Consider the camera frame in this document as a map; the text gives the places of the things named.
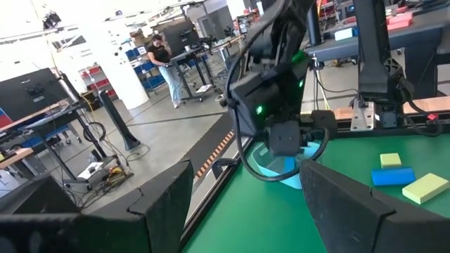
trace green indicator light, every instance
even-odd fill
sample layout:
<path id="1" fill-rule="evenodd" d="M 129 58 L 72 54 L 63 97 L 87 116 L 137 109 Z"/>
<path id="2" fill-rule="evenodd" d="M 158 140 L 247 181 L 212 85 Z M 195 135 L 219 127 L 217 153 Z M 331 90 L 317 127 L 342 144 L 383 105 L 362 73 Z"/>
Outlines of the green indicator light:
<path id="1" fill-rule="evenodd" d="M 262 106 L 260 105 L 256 108 L 256 114 L 259 115 L 259 114 L 261 114 L 261 112 L 262 112 Z"/>

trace blue storage bin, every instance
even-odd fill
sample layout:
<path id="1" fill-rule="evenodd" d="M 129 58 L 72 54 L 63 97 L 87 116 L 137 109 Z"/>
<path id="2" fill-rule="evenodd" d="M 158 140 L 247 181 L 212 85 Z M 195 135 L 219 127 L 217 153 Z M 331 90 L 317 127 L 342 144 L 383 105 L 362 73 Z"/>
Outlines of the blue storage bin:
<path id="1" fill-rule="evenodd" d="M 303 154 L 299 154 L 296 157 L 276 157 L 262 143 L 253 151 L 252 157 L 258 165 L 261 174 L 278 176 L 293 170 L 295 167 L 299 167 L 302 160 L 310 158 L 318 149 L 318 143 L 308 143 L 308 147 L 304 148 Z M 295 189 L 302 189 L 298 174 L 281 181 L 281 183 Z"/>

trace blue jeans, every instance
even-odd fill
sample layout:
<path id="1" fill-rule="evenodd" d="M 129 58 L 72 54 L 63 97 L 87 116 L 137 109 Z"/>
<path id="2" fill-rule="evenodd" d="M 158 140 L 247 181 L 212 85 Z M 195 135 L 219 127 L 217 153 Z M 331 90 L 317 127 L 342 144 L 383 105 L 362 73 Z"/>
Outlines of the blue jeans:
<path id="1" fill-rule="evenodd" d="M 162 77 L 169 85 L 170 96 L 173 103 L 181 103 L 181 79 L 178 76 L 178 72 L 174 66 L 161 67 L 159 66 Z"/>

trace green table surface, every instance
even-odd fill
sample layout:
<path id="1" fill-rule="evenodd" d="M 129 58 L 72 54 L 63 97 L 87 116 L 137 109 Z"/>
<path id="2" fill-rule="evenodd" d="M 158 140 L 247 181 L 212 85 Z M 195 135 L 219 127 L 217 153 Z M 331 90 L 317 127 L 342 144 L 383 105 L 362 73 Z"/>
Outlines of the green table surface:
<path id="1" fill-rule="evenodd" d="M 247 156 L 257 143 L 249 147 Z M 403 167 L 412 167 L 416 178 L 434 173 L 450 179 L 450 135 L 438 138 L 396 136 L 348 138 L 331 141 L 321 163 L 373 186 L 371 170 L 379 169 L 380 154 L 399 153 Z M 255 161 L 249 158 L 252 167 Z M 377 187 L 410 202 L 402 187 Z M 421 205 L 450 217 L 450 190 Z M 309 214 L 301 190 L 282 183 L 253 178 L 239 166 L 184 252 L 326 252 Z"/>

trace blue sponge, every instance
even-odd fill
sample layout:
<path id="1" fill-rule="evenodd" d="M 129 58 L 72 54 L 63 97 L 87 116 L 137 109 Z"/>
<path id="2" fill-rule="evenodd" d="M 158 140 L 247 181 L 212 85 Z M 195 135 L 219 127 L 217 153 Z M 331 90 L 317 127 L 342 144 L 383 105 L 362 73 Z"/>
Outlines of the blue sponge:
<path id="1" fill-rule="evenodd" d="M 412 168 L 372 170 L 374 186 L 405 186 L 415 180 L 416 176 Z"/>

